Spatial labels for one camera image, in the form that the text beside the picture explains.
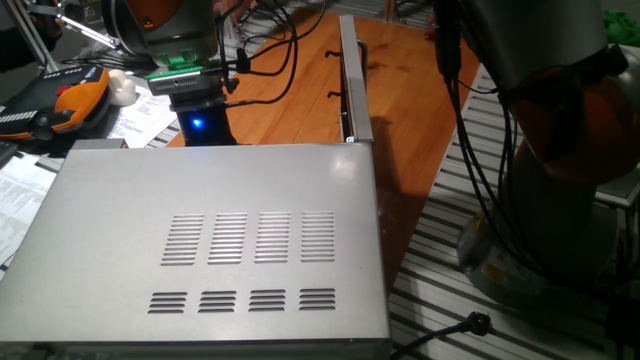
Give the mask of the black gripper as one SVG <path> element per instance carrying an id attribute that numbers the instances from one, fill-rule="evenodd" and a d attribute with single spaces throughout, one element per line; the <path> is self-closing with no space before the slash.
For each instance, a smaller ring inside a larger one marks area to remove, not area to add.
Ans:
<path id="1" fill-rule="evenodd" d="M 170 100 L 186 146 L 238 144 L 230 129 L 224 95 L 200 98 L 171 95 Z"/>

